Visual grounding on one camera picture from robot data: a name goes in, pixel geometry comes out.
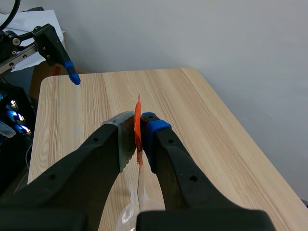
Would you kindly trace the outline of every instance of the blue fingertip cover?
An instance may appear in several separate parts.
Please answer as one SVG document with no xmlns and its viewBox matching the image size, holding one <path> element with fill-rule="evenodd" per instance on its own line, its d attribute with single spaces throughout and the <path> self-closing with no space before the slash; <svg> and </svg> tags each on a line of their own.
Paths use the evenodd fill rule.
<svg viewBox="0 0 308 231">
<path fill-rule="evenodd" d="M 72 61 L 67 61 L 64 63 L 64 68 L 66 69 L 66 72 L 69 76 L 69 78 L 71 79 L 71 81 L 76 84 L 79 85 L 80 84 L 80 78 L 78 73 L 76 72 L 76 69 L 74 67 L 74 64 Z"/>
<path fill-rule="evenodd" d="M 153 112 L 145 112 L 142 114 L 142 116 L 156 116 Z M 152 150 L 153 150 L 153 135 L 156 131 L 164 128 L 172 129 L 171 125 L 167 123 L 166 121 L 159 119 L 155 121 L 151 121 L 147 123 L 146 128 L 141 126 L 141 141 L 142 141 L 142 147 L 144 149 L 144 152 L 146 153 L 149 164 L 151 167 L 151 171 L 154 172 L 154 158 L 152 156 Z"/>
</svg>

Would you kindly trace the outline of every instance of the wood grain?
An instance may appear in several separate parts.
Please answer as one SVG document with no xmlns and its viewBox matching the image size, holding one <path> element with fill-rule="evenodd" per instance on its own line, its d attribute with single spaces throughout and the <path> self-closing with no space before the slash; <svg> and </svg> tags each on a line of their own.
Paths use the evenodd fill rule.
<svg viewBox="0 0 308 231">
<path fill-rule="evenodd" d="M 265 210 L 276 229 L 308 230 L 308 209 L 278 173 L 205 79 L 194 69 L 144 70 L 67 76 L 41 84 L 29 182 L 74 151 L 103 121 L 133 110 L 168 121 L 190 155 L 231 201 Z M 100 230 L 114 231 L 129 203 L 128 185 L 137 188 L 136 157 L 115 181 Z M 146 191 L 163 202 L 157 178 L 145 161 Z"/>
</svg>

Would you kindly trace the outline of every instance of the blue rubber tip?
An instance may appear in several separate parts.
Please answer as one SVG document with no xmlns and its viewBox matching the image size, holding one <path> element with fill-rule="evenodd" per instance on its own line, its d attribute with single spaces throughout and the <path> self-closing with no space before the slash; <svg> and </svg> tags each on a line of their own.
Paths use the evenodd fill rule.
<svg viewBox="0 0 308 231">
<path fill-rule="evenodd" d="M 74 67 L 74 64 L 72 61 L 68 61 L 64 63 L 64 67 L 66 69 L 66 72 L 69 76 L 69 78 L 71 79 L 71 81 L 76 84 L 79 85 L 80 84 L 80 77 Z"/>
</svg>

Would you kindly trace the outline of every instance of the black cable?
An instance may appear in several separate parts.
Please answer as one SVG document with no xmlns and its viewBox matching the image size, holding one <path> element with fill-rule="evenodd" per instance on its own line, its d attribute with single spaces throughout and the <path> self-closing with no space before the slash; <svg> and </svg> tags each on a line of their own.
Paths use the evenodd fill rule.
<svg viewBox="0 0 308 231">
<path fill-rule="evenodd" d="M 4 23 L 2 25 L 0 25 L 0 30 L 4 30 L 8 26 L 8 24 L 10 24 L 10 22 L 13 20 L 13 18 L 15 17 L 15 15 L 18 11 L 19 5 L 20 5 L 20 0 L 15 0 L 15 4 L 13 6 L 13 9 L 12 9 L 10 15 L 8 16 L 8 18 L 4 21 Z"/>
<path fill-rule="evenodd" d="M 11 84 L 5 79 L 4 76 L 2 76 L 2 78 L 3 78 L 3 80 L 4 80 L 7 84 L 11 85 Z"/>
</svg>

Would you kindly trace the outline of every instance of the screw hole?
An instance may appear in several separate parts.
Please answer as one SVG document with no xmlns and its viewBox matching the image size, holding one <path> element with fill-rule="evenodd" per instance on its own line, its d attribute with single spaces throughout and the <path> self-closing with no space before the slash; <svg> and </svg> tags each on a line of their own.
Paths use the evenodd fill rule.
<svg viewBox="0 0 308 231">
<path fill-rule="evenodd" d="M 189 180 L 191 180 L 193 182 L 196 182 L 198 180 L 198 178 L 195 177 L 195 176 L 191 176 L 191 177 L 189 177 Z"/>
<path fill-rule="evenodd" d="M 55 180 L 56 177 L 57 177 L 56 174 L 50 174 L 50 175 L 47 177 L 47 179 L 48 179 L 48 180 Z"/>
</svg>

